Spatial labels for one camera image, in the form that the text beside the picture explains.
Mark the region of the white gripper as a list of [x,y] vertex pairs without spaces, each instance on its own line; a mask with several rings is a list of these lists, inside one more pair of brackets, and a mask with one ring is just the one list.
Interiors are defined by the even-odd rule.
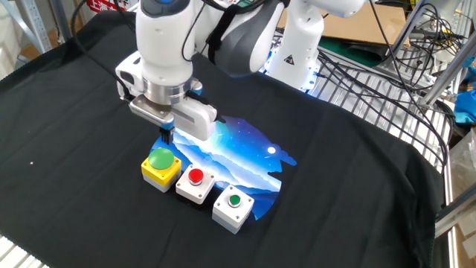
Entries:
[[200,95],[202,83],[191,77],[177,86],[159,86],[142,77],[144,61],[136,51],[116,68],[122,79],[118,93],[124,98],[130,93],[131,112],[157,126],[161,141],[173,143],[173,133],[182,130],[200,140],[207,140],[215,130],[217,110]]

